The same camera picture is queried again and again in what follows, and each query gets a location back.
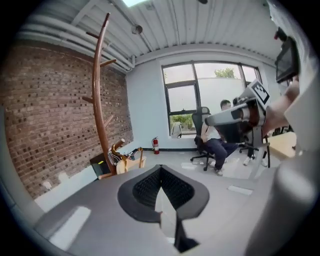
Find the office chair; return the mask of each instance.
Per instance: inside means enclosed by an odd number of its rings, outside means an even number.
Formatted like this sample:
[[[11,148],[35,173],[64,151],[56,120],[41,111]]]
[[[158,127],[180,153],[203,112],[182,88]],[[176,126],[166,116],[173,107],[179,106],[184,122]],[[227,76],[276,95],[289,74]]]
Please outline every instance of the office chair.
[[[196,112],[192,114],[192,121],[194,123],[196,136],[194,138],[194,142],[197,145],[197,150],[200,152],[201,155],[192,157],[190,159],[191,162],[193,162],[194,159],[197,158],[206,158],[206,164],[203,168],[204,171],[208,169],[209,165],[209,159],[215,159],[213,156],[213,153],[210,152],[210,149],[206,147],[203,140],[201,139],[201,129],[202,124],[205,121],[205,118],[210,115],[210,110],[206,106],[201,106],[196,109]]]

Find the sneaker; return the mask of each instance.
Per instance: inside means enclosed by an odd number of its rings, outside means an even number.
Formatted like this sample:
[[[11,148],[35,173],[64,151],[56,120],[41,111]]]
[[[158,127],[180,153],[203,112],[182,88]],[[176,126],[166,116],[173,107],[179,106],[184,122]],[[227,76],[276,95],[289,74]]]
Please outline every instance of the sneaker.
[[[267,160],[265,158],[262,159],[261,165],[264,166],[264,167],[268,167],[268,162],[267,162]]]
[[[247,166],[250,163],[250,161],[251,161],[251,158],[247,156],[246,159],[243,162],[243,165]]]
[[[223,175],[223,168],[221,168],[220,170],[218,170],[216,167],[214,167],[214,171],[218,176],[222,176]]]

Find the person's hand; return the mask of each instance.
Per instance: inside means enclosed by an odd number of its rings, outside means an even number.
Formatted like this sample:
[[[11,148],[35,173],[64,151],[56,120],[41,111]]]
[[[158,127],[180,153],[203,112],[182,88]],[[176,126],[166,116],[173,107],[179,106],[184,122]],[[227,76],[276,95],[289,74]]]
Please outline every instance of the person's hand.
[[[298,95],[299,81],[295,79],[285,91],[284,95],[280,96],[266,107],[265,123],[262,126],[263,137],[266,136],[269,131],[289,124],[285,117],[285,111],[290,107]]]

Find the ceiling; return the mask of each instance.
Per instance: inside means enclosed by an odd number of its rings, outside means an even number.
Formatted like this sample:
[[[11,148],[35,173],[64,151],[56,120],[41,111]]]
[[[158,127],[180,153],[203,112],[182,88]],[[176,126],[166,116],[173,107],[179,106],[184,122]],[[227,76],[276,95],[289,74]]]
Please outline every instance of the ceiling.
[[[276,26],[265,0],[148,0],[128,8],[122,0],[49,0],[21,27],[18,38],[44,41],[94,55],[106,13],[111,13],[102,53],[117,59],[115,68],[127,72],[143,57],[168,54],[177,47],[193,51],[228,47],[274,61],[281,43],[273,39]],[[133,34],[133,25],[143,28]]]

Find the tree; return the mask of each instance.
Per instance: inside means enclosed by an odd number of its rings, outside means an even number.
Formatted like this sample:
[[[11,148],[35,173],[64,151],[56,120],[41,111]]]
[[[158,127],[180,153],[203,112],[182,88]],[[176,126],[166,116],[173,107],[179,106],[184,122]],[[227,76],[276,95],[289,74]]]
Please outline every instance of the tree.
[[[172,127],[175,122],[180,122],[182,128],[187,128],[188,130],[191,130],[193,125],[192,114],[171,115],[170,127]]]
[[[214,73],[217,78],[235,78],[234,69],[231,67],[216,69]]]

